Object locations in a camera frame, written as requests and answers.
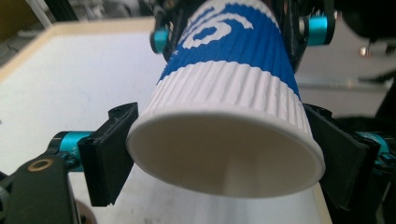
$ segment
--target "black metal bracket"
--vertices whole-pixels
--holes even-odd
[[[80,160],[61,151],[67,132],[56,134],[48,149],[14,174],[0,174],[0,224],[77,224],[68,172],[83,166],[92,206],[115,203],[134,165],[125,146],[138,117],[137,103],[108,112],[109,119],[88,137],[77,139]]]

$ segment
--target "teal metal fitting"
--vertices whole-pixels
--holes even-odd
[[[157,53],[163,52],[163,49],[168,44],[168,36],[169,36],[169,30],[164,28],[154,32],[153,41],[154,41],[154,48]]]
[[[78,151],[78,141],[83,137],[89,136],[91,133],[92,132],[70,132],[64,137],[61,145],[59,146],[59,151],[68,152],[70,156],[79,161],[79,167],[73,169],[73,172],[84,171],[81,165],[81,157]]]
[[[324,45],[328,32],[326,16],[311,17],[309,19],[308,46]]]

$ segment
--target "paper cup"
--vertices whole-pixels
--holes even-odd
[[[127,147],[150,175],[227,196],[293,193],[325,170],[276,20],[256,0],[199,8]]]

